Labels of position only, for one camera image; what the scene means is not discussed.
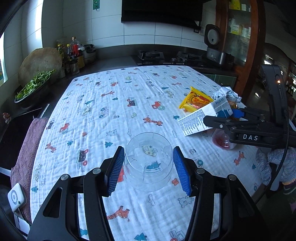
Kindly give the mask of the gloved right hand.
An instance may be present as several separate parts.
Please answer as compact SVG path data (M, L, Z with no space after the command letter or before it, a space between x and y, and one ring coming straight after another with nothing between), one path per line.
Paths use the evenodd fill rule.
M259 169L260 177L264 185L271 181L271 166L275 164L279 167L282 160L284 149L270 151L268 154L258 149L256 152L256 163ZM295 181L295 148L288 148L285 160L280 170L280 182L284 185L290 185Z

